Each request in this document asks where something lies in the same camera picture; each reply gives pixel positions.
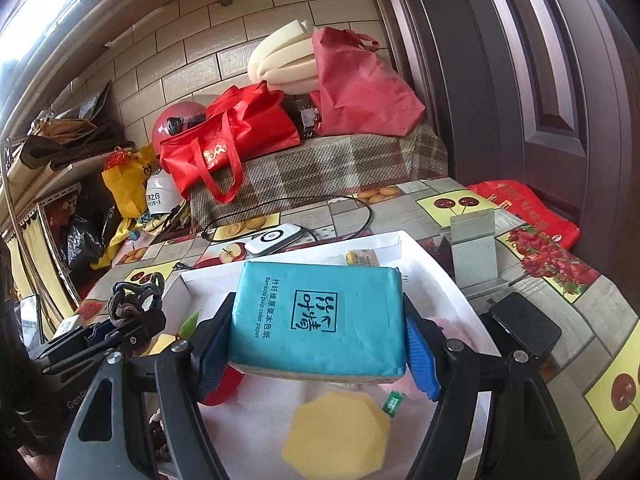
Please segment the white helmet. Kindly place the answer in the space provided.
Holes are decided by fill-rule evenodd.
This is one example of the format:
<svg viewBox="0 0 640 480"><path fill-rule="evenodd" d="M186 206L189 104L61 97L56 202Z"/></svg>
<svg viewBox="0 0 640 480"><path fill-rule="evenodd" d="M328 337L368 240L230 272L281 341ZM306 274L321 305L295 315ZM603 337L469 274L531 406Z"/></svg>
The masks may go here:
<svg viewBox="0 0 640 480"><path fill-rule="evenodd" d="M162 168L146 182L145 198L150 214L169 214L183 202L171 175Z"/></svg>

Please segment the plaid covered bench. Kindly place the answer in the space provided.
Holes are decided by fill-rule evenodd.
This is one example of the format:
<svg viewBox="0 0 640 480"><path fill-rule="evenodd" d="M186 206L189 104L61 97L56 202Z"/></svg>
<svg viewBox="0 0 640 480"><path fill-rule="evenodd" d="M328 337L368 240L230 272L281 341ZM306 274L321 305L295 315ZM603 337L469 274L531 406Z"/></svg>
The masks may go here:
<svg viewBox="0 0 640 480"><path fill-rule="evenodd" d="M322 195L347 195L378 185L446 177L445 144L426 122L408 136L316 136L297 148L243 164L243 181L231 203L214 200L204 184L191 188L192 228L202 230L299 207Z"/></svg>

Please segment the yellow plastic bag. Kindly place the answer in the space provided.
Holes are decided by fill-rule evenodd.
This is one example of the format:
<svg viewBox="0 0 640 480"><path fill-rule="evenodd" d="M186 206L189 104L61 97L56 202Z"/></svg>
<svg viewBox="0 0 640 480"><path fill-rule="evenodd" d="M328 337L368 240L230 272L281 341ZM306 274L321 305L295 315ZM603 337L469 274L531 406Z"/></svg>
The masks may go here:
<svg viewBox="0 0 640 480"><path fill-rule="evenodd" d="M107 157L102 178L122 218L137 219L148 210L145 185L157 168L157 156L151 144L135 152L116 148Z"/></svg>

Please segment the glossy red tote bag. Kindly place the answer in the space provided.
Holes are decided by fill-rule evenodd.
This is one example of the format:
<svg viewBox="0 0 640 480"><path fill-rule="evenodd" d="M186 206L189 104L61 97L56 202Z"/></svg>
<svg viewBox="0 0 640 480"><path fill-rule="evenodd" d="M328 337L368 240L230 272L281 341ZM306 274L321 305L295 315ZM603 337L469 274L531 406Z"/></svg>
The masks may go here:
<svg viewBox="0 0 640 480"><path fill-rule="evenodd" d="M265 81L231 86L206 107L204 122L160 142L160 164L181 195L203 183L217 202L228 204L242 185L243 162L299 145L283 99Z"/></svg>

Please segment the grey metal phone stand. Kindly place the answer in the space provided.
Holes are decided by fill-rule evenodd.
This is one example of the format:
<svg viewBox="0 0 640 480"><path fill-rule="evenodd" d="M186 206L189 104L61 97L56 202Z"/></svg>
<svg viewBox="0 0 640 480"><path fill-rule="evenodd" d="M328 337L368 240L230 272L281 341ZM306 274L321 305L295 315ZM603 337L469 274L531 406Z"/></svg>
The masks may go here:
<svg viewBox="0 0 640 480"><path fill-rule="evenodd" d="M462 290L488 285L498 278L495 211L485 209L452 216L446 235L454 281Z"/></svg>

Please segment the teal tissue pack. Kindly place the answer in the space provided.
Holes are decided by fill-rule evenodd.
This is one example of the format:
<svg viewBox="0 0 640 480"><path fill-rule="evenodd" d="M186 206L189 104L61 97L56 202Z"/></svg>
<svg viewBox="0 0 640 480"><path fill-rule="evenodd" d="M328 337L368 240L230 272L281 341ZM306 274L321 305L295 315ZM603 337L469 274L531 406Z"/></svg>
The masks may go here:
<svg viewBox="0 0 640 480"><path fill-rule="evenodd" d="M296 380L394 382L407 363L400 272L245 263L232 308L229 361L244 373Z"/></svg>

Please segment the dark brown door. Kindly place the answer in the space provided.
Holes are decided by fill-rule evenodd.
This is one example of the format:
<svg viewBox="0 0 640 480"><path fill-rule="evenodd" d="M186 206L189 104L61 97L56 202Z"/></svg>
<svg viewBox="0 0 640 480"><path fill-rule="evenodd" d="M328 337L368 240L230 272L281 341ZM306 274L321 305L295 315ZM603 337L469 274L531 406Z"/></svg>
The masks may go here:
<svg viewBox="0 0 640 480"><path fill-rule="evenodd" d="M639 252L639 53L605 0L375 0L459 182L529 186L630 281Z"/></svg>

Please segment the cream foam roll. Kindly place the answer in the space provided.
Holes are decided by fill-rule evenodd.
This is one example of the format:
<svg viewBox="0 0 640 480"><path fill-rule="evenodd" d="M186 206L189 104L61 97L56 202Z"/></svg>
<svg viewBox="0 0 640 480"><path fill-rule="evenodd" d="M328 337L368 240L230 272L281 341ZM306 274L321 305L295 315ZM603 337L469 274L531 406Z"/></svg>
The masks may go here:
<svg viewBox="0 0 640 480"><path fill-rule="evenodd" d="M268 88L290 96L318 91L320 81L311 21L294 20L263 39L250 55L247 76L253 84L263 82Z"/></svg>

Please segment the red helmet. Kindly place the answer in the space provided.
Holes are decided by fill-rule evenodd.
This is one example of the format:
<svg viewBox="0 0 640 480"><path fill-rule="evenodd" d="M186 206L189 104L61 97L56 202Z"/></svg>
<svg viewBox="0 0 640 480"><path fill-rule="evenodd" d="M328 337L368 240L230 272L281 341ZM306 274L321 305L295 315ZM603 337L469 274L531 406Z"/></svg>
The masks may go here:
<svg viewBox="0 0 640 480"><path fill-rule="evenodd" d="M166 107L157 117L151 132L151 143L157 156L163 140L183 133L206 118L206 107L194 101L179 101Z"/></svg>

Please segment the fruit pattern tablecloth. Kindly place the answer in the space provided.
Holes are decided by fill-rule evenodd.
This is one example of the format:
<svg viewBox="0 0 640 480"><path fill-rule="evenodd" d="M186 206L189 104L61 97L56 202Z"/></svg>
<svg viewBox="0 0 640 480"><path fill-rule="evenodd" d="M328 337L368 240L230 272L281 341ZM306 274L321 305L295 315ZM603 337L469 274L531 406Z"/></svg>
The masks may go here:
<svg viewBox="0 0 640 480"><path fill-rule="evenodd" d="M292 222L310 240L335 242L351 235L404 231L436 260L445 257L448 212L436 200L451 200L464 211L468 192L480 208L495 211L498 281L465 289L477 314L486 313L510 292L519 292L548 315L562 336L544 361L542 374L574 446L585 479L634 479L639 474L639 317L605 275L544 232L449 178L378 185L367 191L322 195L320 200L270 214L126 244L89 292L92 300L110 296L115 282L140 269L167 266L171 276L186 266L209 266L227 240L252 232L250 219Z"/></svg>

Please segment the matte red fabric bag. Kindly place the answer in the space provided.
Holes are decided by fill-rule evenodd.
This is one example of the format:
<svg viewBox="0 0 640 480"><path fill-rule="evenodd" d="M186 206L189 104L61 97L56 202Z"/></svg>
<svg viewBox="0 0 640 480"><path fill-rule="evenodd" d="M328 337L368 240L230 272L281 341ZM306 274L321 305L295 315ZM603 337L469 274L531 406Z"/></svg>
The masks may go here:
<svg viewBox="0 0 640 480"><path fill-rule="evenodd" d="M378 56L378 42L351 29L322 27L311 37L319 89L311 92L319 136L406 136L425 110L411 87Z"/></svg>

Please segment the red plush toy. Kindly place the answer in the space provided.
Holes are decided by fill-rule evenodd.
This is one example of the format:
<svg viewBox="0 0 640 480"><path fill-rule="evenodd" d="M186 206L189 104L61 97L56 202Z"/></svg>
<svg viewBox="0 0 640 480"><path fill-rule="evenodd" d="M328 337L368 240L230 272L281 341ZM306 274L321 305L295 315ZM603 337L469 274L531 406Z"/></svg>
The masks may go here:
<svg viewBox="0 0 640 480"><path fill-rule="evenodd" d="M232 394L235 393L236 389L239 387L243 378L244 375L241 372L231 366L226 366L218 387L207 393L202 404L206 406L215 406L229 401Z"/></svg>

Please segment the black charger box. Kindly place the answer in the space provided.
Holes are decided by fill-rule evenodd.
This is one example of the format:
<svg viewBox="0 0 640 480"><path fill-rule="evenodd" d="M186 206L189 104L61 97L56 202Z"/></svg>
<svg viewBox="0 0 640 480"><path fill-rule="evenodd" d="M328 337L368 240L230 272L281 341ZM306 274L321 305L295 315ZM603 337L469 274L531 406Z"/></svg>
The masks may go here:
<svg viewBox="0 0 640 480"><path fill-rule="evenodd" d="M489 308L491 317L531 356L545 359L562 336L561 327L519 292Z"/></svg>

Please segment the white round-logo device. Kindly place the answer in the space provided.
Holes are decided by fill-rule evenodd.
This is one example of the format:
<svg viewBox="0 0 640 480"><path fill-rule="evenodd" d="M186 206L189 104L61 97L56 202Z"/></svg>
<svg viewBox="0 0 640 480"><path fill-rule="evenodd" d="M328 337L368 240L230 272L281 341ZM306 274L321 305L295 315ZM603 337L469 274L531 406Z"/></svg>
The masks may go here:
<svg viewBox="0 0 640 480"><path fill-rule="evenodd" d="M253 257L270 255L296 242L303 235L304 231L301 226L283 223L246 242L245 249Z"/></svg>

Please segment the dark patterned scrunchie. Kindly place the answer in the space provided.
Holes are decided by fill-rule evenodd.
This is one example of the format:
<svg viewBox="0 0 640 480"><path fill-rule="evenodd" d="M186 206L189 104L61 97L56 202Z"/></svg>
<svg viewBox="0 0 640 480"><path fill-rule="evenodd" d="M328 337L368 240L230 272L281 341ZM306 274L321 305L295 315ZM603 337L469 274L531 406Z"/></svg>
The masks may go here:
<svg viewBox="0 0 640 480"><path fill-rule="evenodd" d="M114 326L122 327L143 313L162 310L164 289L165 279L160 272L152 273L143 284L117 282L107 301L108 318Z"/></svg>

